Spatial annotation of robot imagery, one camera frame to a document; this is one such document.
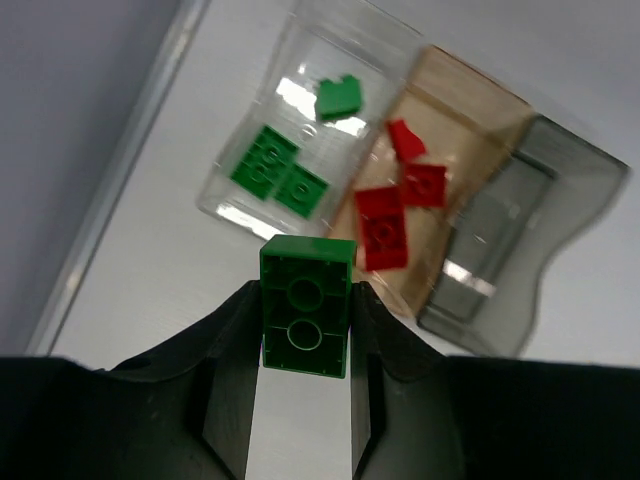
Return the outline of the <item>red flower print lego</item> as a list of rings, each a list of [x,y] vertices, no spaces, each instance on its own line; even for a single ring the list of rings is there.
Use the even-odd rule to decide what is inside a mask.
[[[398,186],[355,192],[364,269],[380,271],[405,268],[409,250],[405,207]]]

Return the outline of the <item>small green lego brick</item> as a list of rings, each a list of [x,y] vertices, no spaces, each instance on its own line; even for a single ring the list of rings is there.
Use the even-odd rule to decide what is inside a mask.
[[[360,80],[348,74],[338,81],[322,79],[316,89],[315,114],[322,122],[351,117],[360,112],[363,94]]]

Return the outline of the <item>small red lego brick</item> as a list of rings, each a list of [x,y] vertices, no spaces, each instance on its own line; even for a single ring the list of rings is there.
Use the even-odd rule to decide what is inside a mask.
[[[408,163],[402,168],[400,193],[403,204],[412,207],[443,208],[446,205],[447,167]]]

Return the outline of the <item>green lego in container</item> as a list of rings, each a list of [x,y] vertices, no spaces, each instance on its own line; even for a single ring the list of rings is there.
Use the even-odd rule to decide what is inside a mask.
[[[328,182],[295,163],[277,189],[274,199],[293,213],[308,219],[328,188]]]

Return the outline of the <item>grey plastic container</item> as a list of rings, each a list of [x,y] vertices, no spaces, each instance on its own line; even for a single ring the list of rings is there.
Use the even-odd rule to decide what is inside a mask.
[[[476,355],[516,357],[553,256],[616,200],[628,165],[542,115],[458,214],[417,324]]]

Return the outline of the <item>green slope lego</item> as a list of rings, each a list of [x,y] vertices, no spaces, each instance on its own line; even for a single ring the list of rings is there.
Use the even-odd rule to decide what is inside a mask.
[[[353,240],[275,235],[260,249],[266,368],[342,379]]]

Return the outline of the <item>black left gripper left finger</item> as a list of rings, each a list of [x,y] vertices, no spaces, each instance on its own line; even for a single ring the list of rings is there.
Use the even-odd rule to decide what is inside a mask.
[[[261,339],[261,289],[250,281],[110,370],[3,357],[2,477],[244,478]]]

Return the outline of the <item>tan plastic container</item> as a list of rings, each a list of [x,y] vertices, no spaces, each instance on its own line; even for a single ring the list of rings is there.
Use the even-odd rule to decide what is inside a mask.
[[[362,155],[327,232],[358,243],[358,281],[369,282],[387,308],[415,317],[432,294],[452,237],[454,217],[506,162],[534,115],[533,107],[481,70],[437,46],[428,46],[413,64],[406,86],[387,110],[370,147]],[[427,154],[400,163],[387,122],[404,119]],[[355,192],[398,186],[408,163],[447,167],[443,208],[405,207],[408,264],[380,271],[364,269]]]

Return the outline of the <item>clear plastic container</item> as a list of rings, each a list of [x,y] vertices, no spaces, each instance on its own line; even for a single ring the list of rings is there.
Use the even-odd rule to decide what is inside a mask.
[[[288,13],[275,52],[249,112],[216,158],[198,199],[201,211],[269,239],[277,234],[321,236],[399,88],[421,34],[367,1],[299,1]],[[351,74],[360,80],[359,113],[332,122],[316,118],[322,79]],[[258,132],[269,125],[300,148],[294,163],[329,183],[308,218],[265,200],[230,175]]]

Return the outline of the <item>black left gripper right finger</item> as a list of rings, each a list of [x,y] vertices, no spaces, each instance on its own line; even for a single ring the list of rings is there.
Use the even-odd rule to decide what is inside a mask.
[[[356,479],[635,479],[632,368],[446,356],[352,288]]]

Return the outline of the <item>small red lego piece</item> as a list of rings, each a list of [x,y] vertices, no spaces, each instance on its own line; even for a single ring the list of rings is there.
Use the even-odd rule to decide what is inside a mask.
[[[400,163],[412,162],[427,154],[427,148],[422,140],[408,127],[404,119],[387,122],[387,132],[396,159]]]

